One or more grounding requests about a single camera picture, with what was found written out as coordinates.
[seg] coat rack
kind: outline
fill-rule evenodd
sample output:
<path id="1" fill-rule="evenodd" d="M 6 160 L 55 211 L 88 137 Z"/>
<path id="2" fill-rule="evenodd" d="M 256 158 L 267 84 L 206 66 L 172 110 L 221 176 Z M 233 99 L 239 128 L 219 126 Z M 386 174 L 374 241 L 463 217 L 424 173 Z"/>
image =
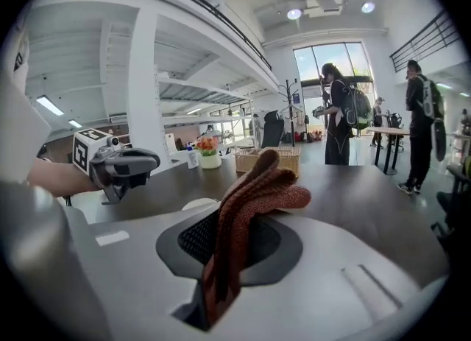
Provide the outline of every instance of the coat rack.
<path id="1" fill-rule="evenodd" d="M 283 95 L 285 98 L 288 99 L 288 108 L 289 108 L 289 119 L 291 121 L 291 145 L 294 147 L 294 121 L 293 121 L 293 95 L 299 91 L 297 89 L 295 92 L 291 93 L 291 86 L 295 85 L 297 83 L 297 78 L 294 78 L 294 83 L 290 84 L 288 83 L 288 80 L 286 80 L 286 87 L 284 85 L 279 85 L 280 87 L 283 87 L 286 90 L 286 95 L 285 94 L 280 94 Z"/>

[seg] flower pot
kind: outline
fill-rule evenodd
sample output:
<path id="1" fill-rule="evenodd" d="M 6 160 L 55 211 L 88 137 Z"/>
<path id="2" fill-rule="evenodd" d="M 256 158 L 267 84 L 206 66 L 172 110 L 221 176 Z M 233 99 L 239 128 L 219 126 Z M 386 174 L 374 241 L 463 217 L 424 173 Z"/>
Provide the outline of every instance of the flower pot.
<path id="1" fill-rule="evenodd" d="M 211 156 L 200 155 L 198 159 L 199 159 L 199 165 L 203 169 L 218 168 L 222 164 L 221 157 L 219 156 L 219 154 L 215 154 Z"/>

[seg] orange flowers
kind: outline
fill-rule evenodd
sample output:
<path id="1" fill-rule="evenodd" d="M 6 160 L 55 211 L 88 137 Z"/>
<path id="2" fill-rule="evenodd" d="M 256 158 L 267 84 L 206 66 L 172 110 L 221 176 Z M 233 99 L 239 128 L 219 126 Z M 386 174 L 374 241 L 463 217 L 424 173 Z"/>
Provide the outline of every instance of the orange flowers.
<path id="1" fill-rule="evenodd" d="M 218 149 L 218 139 L 217 137 L 201 137 L 198 139 L 196 148 L 203 156 L 215 155 Z"/>

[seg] wicker basket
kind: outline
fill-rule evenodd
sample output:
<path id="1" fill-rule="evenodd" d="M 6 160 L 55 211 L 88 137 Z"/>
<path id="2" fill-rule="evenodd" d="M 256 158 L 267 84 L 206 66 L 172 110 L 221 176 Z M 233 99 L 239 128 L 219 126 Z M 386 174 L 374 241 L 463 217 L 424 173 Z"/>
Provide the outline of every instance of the wicker basket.
<path id="1" fill-rule="evenodd" d="M 238 172 L 250 171 L 255 163 L 257 163 L 261 152 L 262 150 L 257 149 L 239 150 L 235 152 L 235 170 Z"/>
<path id="2" fill-rule="evenodd" d="M 291 146 L 281 147 L 265 147 L 261 152 L 265 150 L 276 150 L 280 156 L 280 164 L 278 168 L 289 168 L 294 171 L 296 177 L 300 176 L 301 169 L 301 148 Z"/>
<path id="3" fill-rule="evenodd" d="M 294 171 L 296 176 L 300 175 L 300 160 L 301 160 L 301 149 L 299 147 L 265 147 L 263 150 L 241 150 L 234 154 L 235 157 L 235 170 L 238 172 L 250 171 L 255 163 L 257 163 L 258 157 L 265 150 L 276 150 L 280 155 L 279 168 L 289 168 Z"/>

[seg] white column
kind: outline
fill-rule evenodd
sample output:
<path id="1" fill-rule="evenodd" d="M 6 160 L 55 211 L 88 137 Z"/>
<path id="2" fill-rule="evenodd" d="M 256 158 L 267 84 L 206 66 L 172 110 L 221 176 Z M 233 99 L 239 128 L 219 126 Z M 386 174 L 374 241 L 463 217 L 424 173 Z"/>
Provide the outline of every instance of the white column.
<path id="1" fill-rule="evenodd" d="M 160 110 L 157 67 L 154 65 L 157 17 L 152 9 L 139 10 L 131 39 L 127 94 L 127 120 L 132 146 L 153 151 L 159 156 L 160 167 L 154 172 L 170 168 Z"/>

